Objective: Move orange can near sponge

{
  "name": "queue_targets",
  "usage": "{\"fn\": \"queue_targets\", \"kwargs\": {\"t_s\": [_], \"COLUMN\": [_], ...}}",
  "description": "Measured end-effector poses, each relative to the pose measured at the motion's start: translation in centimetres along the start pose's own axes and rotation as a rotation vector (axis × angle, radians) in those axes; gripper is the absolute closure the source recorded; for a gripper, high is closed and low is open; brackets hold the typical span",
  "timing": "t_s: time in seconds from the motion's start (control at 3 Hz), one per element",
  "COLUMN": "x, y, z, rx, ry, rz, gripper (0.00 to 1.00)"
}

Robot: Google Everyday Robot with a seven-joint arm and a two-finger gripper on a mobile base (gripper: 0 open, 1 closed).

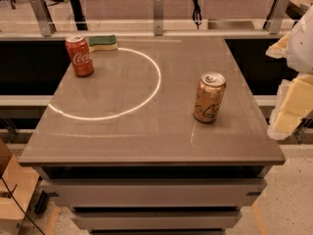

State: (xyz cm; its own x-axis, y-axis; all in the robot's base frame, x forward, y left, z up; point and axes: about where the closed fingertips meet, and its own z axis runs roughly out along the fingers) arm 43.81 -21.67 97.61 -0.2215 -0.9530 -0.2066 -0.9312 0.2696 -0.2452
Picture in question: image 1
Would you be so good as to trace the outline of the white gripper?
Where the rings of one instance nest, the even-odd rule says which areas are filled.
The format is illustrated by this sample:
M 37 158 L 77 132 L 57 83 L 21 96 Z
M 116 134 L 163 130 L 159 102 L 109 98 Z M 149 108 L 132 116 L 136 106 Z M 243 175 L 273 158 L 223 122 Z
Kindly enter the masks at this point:
M 288 66 L 298 72 L 313 72 L 313 6 L 286 34 L 265 52 L 268 57 L 287 57 Z M 267 134 L 274 140 L 290 137 L 313 111 L 313 74 L 300 73 L 292 81 L 283 79 L 277 103 L 271 113 Z

